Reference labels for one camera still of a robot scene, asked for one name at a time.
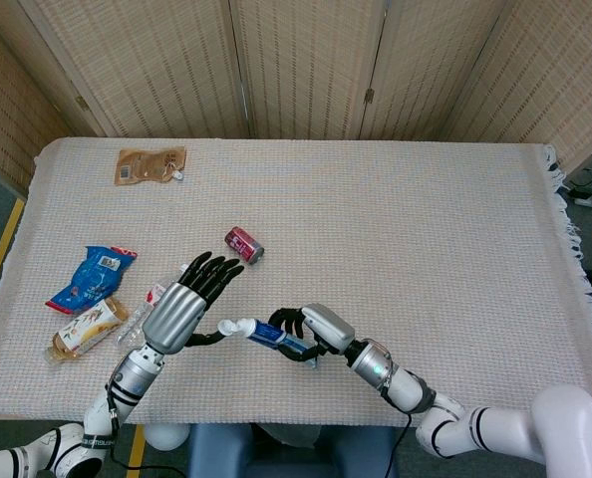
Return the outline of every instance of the black cable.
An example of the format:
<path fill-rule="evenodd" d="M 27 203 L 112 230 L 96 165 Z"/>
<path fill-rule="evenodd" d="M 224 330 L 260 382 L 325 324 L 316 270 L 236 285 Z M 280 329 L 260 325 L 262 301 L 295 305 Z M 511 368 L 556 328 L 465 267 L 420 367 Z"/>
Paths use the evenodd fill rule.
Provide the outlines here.
<path fill-rule="evenodd" d="M 385 478 L 389 477 L 389 474 L 392 471 L 392 466 L 394 466 L 394 460 L 396 458 L 396 448 L 398 448 L 398 445 L 401 444 L 403 438 L 405 438 L 405 435 L 407 434 L 407 430 L 409 430 L 409 427 L 412 424 L 412 416 L 409 413 L 405 413 L 405 415 L 407 416 L 407 424 L 405 425 L 405 428 L 403 429 L 400 438 L 398 438 L 398 441 L 394 445 L 394 448 L 392 448 L 392 454 L 389 457 L 389 466 L 387 467 L 387 473 L 385 473 Z"/>
<path fill-rule="evenodd" d="M 192 334 L 185 343 L 186 347 L 197 347 L 197 346 L 213 346 L 225 339 L 225 336 L 219 332 L 212 332 L 211 334 Z"/>
<path fill-rule="evenodd" d="M 108 383 L 107 399 L 108 399 L 108 411 L 110 411 L 110 412 L 112 412 L 112 410 L 117 410 L 117 405 L 115 404 L 115 399 L 113 398 L 113 396 L 110 392 L 111 384 L 112 384 L 112 381 L 114 378 L 115 377 L 113 374 L 112 379 Z M 173 466 L 166 466 L 166 465 L 130 466 L 126 463 L 119 461 L 115 457 L 115 442 L 117 441 L 117 439 L 119 437 L 119 420 L 117 418 L 112 418 L 111 422 L 112 422 L 112 427 L 113 427 L 113 442 L 112 442 L 112 445 L 110 445 L 110 459 L 113 460 L 115 463 L 117 463 L 119 466 L 121 466 L 125 470 L 169 470 L 169 471 L 173 471 L 173 472 L 179 474 L 183 478 L 186 478 L 185 473 L 180 471 L 178 468 L 174 468 Z"/>
<path fill-rule="evenodd" d="M 169 470 L 178 473 L 183 478 L 186 478 L 185 473 L 180 471 L 178 468 L 174 468 L 173 466 L 166 466 L 166 465 L 142 465 L 142 466 L 130 466 L 126 463 L 122 463 L 117 458 L 115 458 L 115 445 L 110 447 L 110 459 L 113 460 L 115 463 L 120 465 L 125 470 Z"/>

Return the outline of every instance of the table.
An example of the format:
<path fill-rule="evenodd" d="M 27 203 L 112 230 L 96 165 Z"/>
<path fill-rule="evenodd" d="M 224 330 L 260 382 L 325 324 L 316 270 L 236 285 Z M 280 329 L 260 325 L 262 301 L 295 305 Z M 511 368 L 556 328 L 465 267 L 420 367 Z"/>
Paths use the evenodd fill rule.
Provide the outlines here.
<path fill-rule="evenodd" d="M 185 145 L 183 182 L 114 186 L 124 147 Z M 265 247 L 198 332 L 320 302 L 358 338 L 467 405 L 526 407 L 549 383 L 592 393 L 592 302 L 554 150 L 541 144 L 65 138 L 37 158 L 0 284 L 0 413 L 79 420 L 120 359 L 113 337 L 50 369 L 70 318 L 44 302 L 86 245 L 139 252 L 117 297 L 204 250 L 234 257 L 234 225 Z M 134 422 L 399 425 L 326 356 L 317 370 L 245 340 L 170 357 Z"/>

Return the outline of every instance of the label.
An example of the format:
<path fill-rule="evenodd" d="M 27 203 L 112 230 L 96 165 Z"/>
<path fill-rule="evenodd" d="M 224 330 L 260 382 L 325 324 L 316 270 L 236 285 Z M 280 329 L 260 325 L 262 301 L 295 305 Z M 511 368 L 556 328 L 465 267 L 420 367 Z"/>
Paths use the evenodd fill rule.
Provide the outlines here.
<path fill-rule="evenodd" d="M 307 348 L 295 341 L 292 341 L 289 337 L 286 337 L 283 342 L 281 342 L 282 345 L 289 347 L 291 350 L 295 351 L 295 352 L 305 352 L 307 350 Z"/>
<path fill-rule="evenodd" d="M 161 284 L 155 284 L 146 295 L 146 302 L 155 306 L 156 303 L 160 301 L 160 298 L 163 297 L 166 290 L 167 287 L 162 286 Z"/>
<path fill-rule="evenodd" d="M 262 322 L 259 322 L 256 324 L 254 333 L 248 338 L 251 341 L 255 341 L 259 344 L 263 344 L 264 346 L 276 349 L 278 344 L 280 344 L 281 338 L 283 338 L 285 335 L 286 333 L 280 329 L 270 326 L 269 324 L 263 324 Z"/>
<path fill-rule="evenodd" d="M 81 446 L 91 450 L 107 450 L 112 448 L 115 440 L 111 435 L 84 435 Z"/>
<path fill-rule="evenodd" d="M 240 227 L 232 228 L 225 236 L 225 242 L 250 264 L 262 254 L 261 245 Z"/>
<path fill-rule="evenodd" d="M 101 256 L 101 259 L 99 259 L 99 265 L 116 271 L 119 269 L 119 266 L 121 266 L 121 261 L 119 259 L 113 259 L 112 257 Z"/>
<path fill-rule="evenodd" d="M 102 300 L 63 327 L 58 334 L 70 351 L 80 355 L 100 342 L 120 323 L 106 301 Z"/>

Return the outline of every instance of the red soda can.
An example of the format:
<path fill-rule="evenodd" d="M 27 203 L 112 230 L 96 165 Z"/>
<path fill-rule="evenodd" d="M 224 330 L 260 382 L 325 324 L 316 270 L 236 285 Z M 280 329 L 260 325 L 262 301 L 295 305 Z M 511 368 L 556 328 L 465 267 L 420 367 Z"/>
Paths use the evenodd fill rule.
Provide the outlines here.
<path fill-rule="evenodd" d="M 248 264 L 254 264 L 265 252 L 263 246 L 240 227 L 233 227 L 225 236 L 225 242 Z"/>

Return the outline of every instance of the white robot arm segment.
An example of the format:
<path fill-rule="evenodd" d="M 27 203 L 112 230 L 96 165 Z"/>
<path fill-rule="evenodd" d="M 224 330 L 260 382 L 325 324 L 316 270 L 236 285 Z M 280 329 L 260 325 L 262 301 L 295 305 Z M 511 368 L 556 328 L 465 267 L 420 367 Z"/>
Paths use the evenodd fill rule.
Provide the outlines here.
<path fill-rule="evenodd" d="M 399 368 L 380 344 L 354 340 L 353 328 L 343 327 L 344 321 L 336 314 L 327 321 L 326 310 L 318 304 L 300 311 L 281 309 L 272 319 L 274 325 L 286 322 L 289 327 L 301 320 L 315 332 L 318 351 L 344 355 L 348 366 L 389 404 L 404 413 L 426 411 L 416 437 L 428 453 L 451 458 L 486 450 L 546 464 L 550 478 L 592 478 L 592 397 L 582 388 L 546 388 L 535 397 L 529 411 L 491 407 L 465 410 L 455 400 L 435 393 L 418 376 Z M 351 332 L 352 339 L 343 348 L 336 347 L 339 334 L 325 332 L 343 329 Z"/>
<path fill-rule="evenodd" d="M 29 445 L 0 451 L 1 478 L 34 478 L 43 469 L 58 478 L 97 475 L 119 427 L 161 372 L 164 356 L 190 345 L 205 311 L 243 271 L 237 259 L 220 256 L 208 261 L 210 255 L 194 259 L 178 283 L 168 288 L 144 323 L 146 344 L 117 366 L 86 411 L 84 426 L 69 423 Z"/>

